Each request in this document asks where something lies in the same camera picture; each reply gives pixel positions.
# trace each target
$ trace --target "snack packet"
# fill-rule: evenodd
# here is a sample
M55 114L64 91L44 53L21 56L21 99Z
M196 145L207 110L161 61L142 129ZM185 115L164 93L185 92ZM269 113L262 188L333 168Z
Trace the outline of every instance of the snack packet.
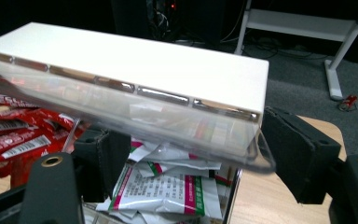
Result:
M29 111L30 108L9 108L0 112L0 120L17 119Z
M49 153L61 151L68 134L65 129L59 129L55 133L44 132L34 139L5 151L0 155L0 161L13 160L22 154L26 157L40 158Z
M38 107L37 105L2 94L0 94L0 105L8 105L12 107Z
M198 170L185 166L159 164L151 161L140 161L135 164L134 168L138 170L142 177L158 176L161 174L183 174L209 177L209 170Z
M136 138L131 139L131 152L129 155L129 161L138 162L145 156L156 150L158 144L142 141Z
M35 112L41 118L56 122L68 131L74 127L74 118L63 113L47 110L45 108L39 108Z
M119 211L110 211L109 216L116 217L121 221L123 221L124 223L128 223L128 224L147 224L144 217L139 213L135 213L134 217L129 218L123 215L122 213L120 213Z
M228 165L222 165L220 170L214 171L214 178L218 185L230 187L233 181L233 170Z
M18 116L18 119L34 126L38 126L39 128L46 129L50 132L55 132L60 126L58 123L53 122L50 119L47 119L44 116L41 116L38 112L39 110L29 111L27 113L21 114Z
M18 187L27 183L33 163L40 157L50 153L59 152L66 141L68 132L65 129L58 130L55 134L46 133L4 152L0 163L9 161L12 163L10 186Z
M0 155L15 146L42 135L43 133L44 131L42 129L39 129L37 126L32 126L0 136Z
M121 210L119 213L127 218L134 218L138 211L136 210Z
M113 195L112 201L99 203L97 209L222 218L216 182L212 178L192 175L142 177L136 169L126 166Z
M21 120L0 120L0 135L11 133L18 129L28 128L29 125Z
M189 220L199 219L198 217L175 213L150 213L142 211L140 212L140 214L142 215L147 224L187 224L192 223Z
M156 161L159 164L185 166L198 170L219 170L222 162L205 160Z
M11 174L12 163L10 161L0 163L0 178L7 177Z
M160 144L156 150L144 157L145 161L195 160L198 157L171 144Z

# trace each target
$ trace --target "shelf leg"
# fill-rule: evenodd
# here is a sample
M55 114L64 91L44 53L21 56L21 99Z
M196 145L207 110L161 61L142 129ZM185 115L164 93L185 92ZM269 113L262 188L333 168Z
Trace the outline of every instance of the shelf leg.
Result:
M351 47L351 44L353 43L357 35L358 35L358 21L353 25L351 30L348 32L347 38L343 41L334 60L333 61L326 60L324 62L324 67L326 70L327 81L330 90L330 98L332 100L338 101L343 99L341 88L339 87L337 67L339 63L342 61L342 59L344 58L348 49Z
M238 38L238 43L237 43L237 47L235 48L234 54L242 55L243 39L245 38L246 25L247 25L248 20L249 20L249 13L251 11L251 4L252 4L252 0L248 0L247 3L246 3L246 8L243 11L241 30L240 30L240 37Z

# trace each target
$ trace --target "wooden table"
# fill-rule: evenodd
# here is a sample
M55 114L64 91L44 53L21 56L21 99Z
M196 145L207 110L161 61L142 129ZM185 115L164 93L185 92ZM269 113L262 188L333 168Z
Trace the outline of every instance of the wooden table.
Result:
M339 157L345 159L344 143L337 126L317 119L303 119L339 142L342 145ZM9 189L9 182L9 178L0 179L0 193ZM231 223L330 223L330 203L331 198L326 195L322 205L298 204L277 175L243 172Z

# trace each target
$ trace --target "metal shelf frame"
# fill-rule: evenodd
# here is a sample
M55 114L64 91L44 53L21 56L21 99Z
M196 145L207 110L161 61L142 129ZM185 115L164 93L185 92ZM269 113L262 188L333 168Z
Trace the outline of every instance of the metal shelf frame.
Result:
M356 36L358 36L358 20L338 20L260 10L251 8L251 4L252 0L248 0L246 3L242 17L240 38L234 53L242 55L243 38L246 28L342 42L334 59L324 62L330 98L335 101L342 100L343 97L339 86L337 67L351 47Z

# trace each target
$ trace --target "transparent plastic cover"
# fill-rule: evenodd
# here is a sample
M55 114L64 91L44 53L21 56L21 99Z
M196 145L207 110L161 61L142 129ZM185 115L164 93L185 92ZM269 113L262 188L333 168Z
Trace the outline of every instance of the transparent plastic cover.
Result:
M0 93L206 159L274 171L259 123L0 62Z

